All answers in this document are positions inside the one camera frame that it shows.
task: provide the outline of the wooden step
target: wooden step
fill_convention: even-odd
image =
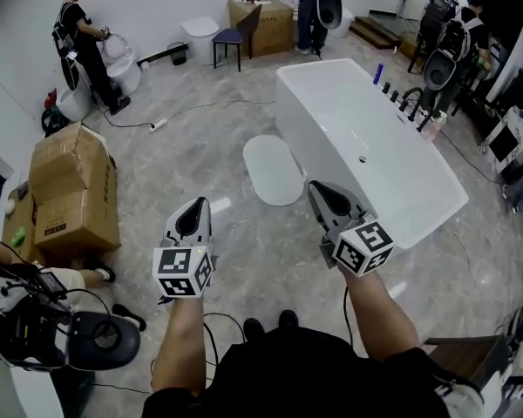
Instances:
[[[374,31],[380,36],[388,39],[392,44],[397,46],[401,44],[401,39],[399,39],[399,36],[396,36],[393,32],[382,26],[372,17],[355,17],[355,21],[359,22],[359,24],[361,24],[367,30]]]
[[[381,36],[373,30],[369,30],[366,26],[357,21],[350,25],[350,30],[379,50],[393,50],[395,48],[395,44],[393,44],[389,39]]]

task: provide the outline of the shorts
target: shorts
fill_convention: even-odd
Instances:
[[[53,273],[58,281],[64,285],[64,287],[70,291],[71,289],[85,289],[85,282],[83,276],[76,271],[75,269],[68,268],[45,268],[42,265],[39,265],[37,262],[33,263],[39,269],[42,268],[41,273]],[[66,305],[76,305],[81,299],[81,291],[76,293],[68,293],[66,300],[61,300],[61,302]]]

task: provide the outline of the hair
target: hair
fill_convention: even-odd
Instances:
[[[474,6],[475,8],[482,6],[482,0],[467,0],[467,3],[469,6]]]

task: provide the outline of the backpack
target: backpack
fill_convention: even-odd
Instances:
[[[471,50],[471,30],[481,24],[478,17],[465,23],[461,18],[461,11],[458,11],[452,20],[444,24],[439,35],[438,49],[449,53],[455,62],[459,62]]]

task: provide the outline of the fiducial marker cube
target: fiducial marker cube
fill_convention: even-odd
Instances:
[[[391,256],[395,243],[377,221],[339,234],[333,257],[362,277],[379,268]]]
[[[213,270],[207,246],[153,249],[153,277],[166,297],[201,297]]]

